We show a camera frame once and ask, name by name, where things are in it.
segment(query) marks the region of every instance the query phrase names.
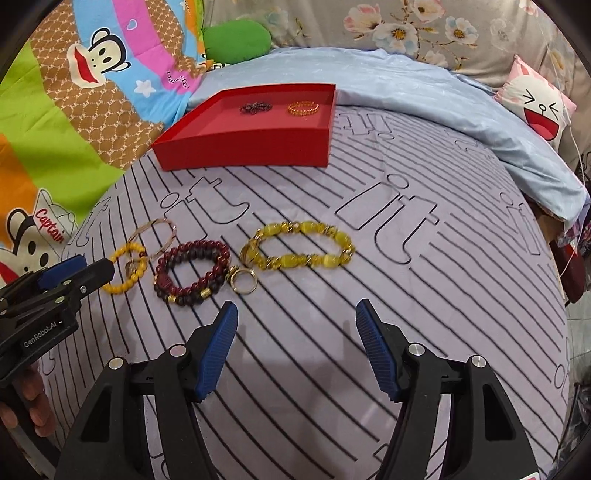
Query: bedding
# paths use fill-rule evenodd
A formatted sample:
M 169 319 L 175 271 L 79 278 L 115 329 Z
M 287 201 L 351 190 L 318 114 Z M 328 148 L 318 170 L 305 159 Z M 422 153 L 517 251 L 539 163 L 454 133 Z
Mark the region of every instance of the bedding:
M 151 153 L 130 166 L 63 258 L 108 257 L 137 227 L 160 217 L 178 225 L 179 242 L 221 238 L 233 263 L 257 228 L 284 220 L 336 225 L 357 252 L 337 269 L 262 272 L 252 294 L 223 286 L 194 308 L 163 303 L 151 269 L 123 295 L 93 293 L 80 311 L 80 329 L 41 362 L 61 445 L 111 357 L 156 358 L 232 300 L 238 335 L 216 392 L 197 406 L 220 479 L 371 478 L 399 407 L 380 392 L 355 328 L 355 304 L 367 297 L 382 320 L 437 355 L 488 360 L 544 478 L 567 408 L 566 320 L 548 248 L 506 169 L 489 148 L 455 130 L 365 107 L 336 108 L 331 152 L 326 169 L 163 172 Z M 154 252 L 169 234 L 167 225 L 158 226 L 141 241 Z M 325 240 L 286 235 L 262 249 L 333 251 Z M 175 268 L 175 284 L 189 285 L 211 268 L 207 261 L 194 266 Z M 123 270 L 121 262 L 116 283 Z M 152 399 L 146 414 L 156 478 L 163 480 Z M 444 454 L 446 395 L 440 415 L 431 478 L 438 478 Z
M 222 89 L 267 83 L 335 83 L 338 105 L 408 113 L 458 130 L 489 147 L 519 189 L 564 220 L 582 223 L 589 194 L 549 144 L 473 79 L 383 50 L 283 48 L 209 72 L 189 101 Z
M 64 0 L 33 33 L 0 85 L 0 286 L 52 265 L 122 169 L 184 114 L 208 65 L 201 9 Z

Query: bracelet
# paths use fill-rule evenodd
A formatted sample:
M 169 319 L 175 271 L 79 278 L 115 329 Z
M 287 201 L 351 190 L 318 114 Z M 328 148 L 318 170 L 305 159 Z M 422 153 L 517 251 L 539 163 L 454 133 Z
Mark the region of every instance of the bracelet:
M 285 254 L 282 257 L 266 257 L 261 253 L 259 246 L 261 242 L 280 233 L 320 233 L 332 238 L 341 247 L 339 255 L 333 254 Z M 346 265 L 351 261 L 355 253 L 355 247 L 351 243 L 351 237 L 337 229 L 333 225 L 317 222 L 282 222 L 268 223 L 259 228 L 255 235 L 242 247 L 240 261 L 246 265 L 255 264 L 261 270 L 278 270 L 279 268 L 294 267 L 319 267 L 336 268 L 339 265 Z
M 176 265 L 196 259 L 210 259 L 215 262 L 213 268 L 202 276 L 190 287 L 177 287 L 174 285 L 168 272 Z M 235 278 L 239 274 L 249 273 L 254 279 L 251 290 L 241 291 L 236 288 Z M 225 281 L 230 282 L 232 290 L 239 294 L 248 294 L 255 290 L 258 279 L 253 270 L 239 268 L 230 265 L 230 249 L 223 242 L 213 240 L 198 240 L 181 244 L 178 248 L 172 248 L 158 260 L 156 276 L 154 277 L 154 290 L 156 295 L 168 303 L 176 303 L 182 306 L 192 306 L 202 303 L 211 295 L 217 293 Z
M 132 251 L 136 251 L 139 253 L 139 260 L 138 266 L 134 270 L 134 272 L 130 275 L 130 277 L 121 285 L 111 285 L 111 283 L 107 283 L 107 285 L 103 285 L 103 290 L 111 295 L 118 295 L 120 293 L 125 293 L 131 287 L 133 287 L 140 278 L 144 276 L 146 269 L 148 268 L 148 254 L 146 253 L 146 249 L 136 243 L 136 242 L 128 242 L 120 249 L 115 251 L 110 257 L 113 263 L 117 262 L 117 259 L 126 253 L 130 253 Z
M 307 116 L 307 115 L 314 115 L 320 105 L 316 102 L 311 102 L 309 100 L 304 100 L 301 102 L 294 102 L 287 106 L 287 111 L 291 115 L 295 116 Z
M 168 220 L 167 218 L 156 218 L 156 220 L 150 220 L 148 223 L 145 223 L 142 226 L 140 226 L 127 239 L 127 243 L 131 243 L 133 240 L 135 240 L 137 237 L 139 237 L 142 233 L 144 233 L 148 228 L 152 227 L 153 225 L 158 225 L 159 223 L 167 223 L 168 225 L 170 225 L 170 228 L 172 229 L 172 233 L 171 233 L 170 237 L 168 238 L 168 240 L 166 240 L 166 243 L 155 254 L 150 255 L 148 257 L 149 262 L 151 262 L 154 258 L 158 258 L 160 255 L 162 255 L 168 249 L 168 247 L 170 247 L 170 245 L 173 244 L 173 241 L 177 236 L 177 226 L 171 220 Z M 131 275 L 137 269 L 136 265 L 139 264 L 140 260 L 133 258 L 133 256 L 131 255 L 131 251 L 128 252 L 128 256 L 131 258 L 131 260 L 125 264 L 125 274 L 127 275 L 127 278 L 131 278 Z

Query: blue gripper pad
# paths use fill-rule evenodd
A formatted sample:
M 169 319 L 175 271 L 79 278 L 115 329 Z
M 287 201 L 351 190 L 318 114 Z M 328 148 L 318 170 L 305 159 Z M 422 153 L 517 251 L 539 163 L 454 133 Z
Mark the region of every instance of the blue gripper pad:
M 41 290 L 52 290 L 63 281 L 72 278 L 80 270 L 86 268 L 86 266 L 86 259 L 82 255 L 75 255 L 48 268 L 43 272 L 37 284 Z
M 401 389 L 397 382 L 396 361 L 390 354 L 382 333 L 379 331 L 372 312 L 360 301 L 355 309 L 355 323 L 357 331 L 365 347 L 379 389 L 388 394 L 392 401 L 399 401 Z
M 205 397 L 216 389 L 217 381 L 222 374 L 223 364 L 228 357 L 238 328 L 236 305 L 230 303 L 229 308 L 220 314 L 222 315 L 221 320 L 217 324 L 199 363 L 199 380 L 195 387 L 198 402 L 205 400 Z

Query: dark red bead bracelet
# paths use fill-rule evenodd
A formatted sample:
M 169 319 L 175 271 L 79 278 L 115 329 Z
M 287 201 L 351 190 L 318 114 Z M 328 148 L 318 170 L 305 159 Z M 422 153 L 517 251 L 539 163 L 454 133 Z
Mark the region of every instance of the dark red bead bracelet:
M 215 265 L 190 287 L 182 288 L 174 285 L 168 272 L 180 263 L 189 260 L 213 260 Z M 154 290 L 156 295 L 168 303 L 180 306 L 191 306 L 203 302 L 212 294 L 217 293 L 226 281 L 230 266 L 230 249 L 223 242 L 198 240 L 187 242 L 165 252 L 158 259 Z

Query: red box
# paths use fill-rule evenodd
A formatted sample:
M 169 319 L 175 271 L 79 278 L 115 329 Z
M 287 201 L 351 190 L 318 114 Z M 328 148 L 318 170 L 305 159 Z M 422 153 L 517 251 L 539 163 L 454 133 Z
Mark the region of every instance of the red box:
M 291 115 L 287 106 L 310 100 L 313 115 Z M 329 162 L 336 87 L 327 83 L 257 85 L 223 90 L 189 112 L 152 145 L 163 170 Z M 266 102 L 268 112 L 242 113 L 246 103 Z

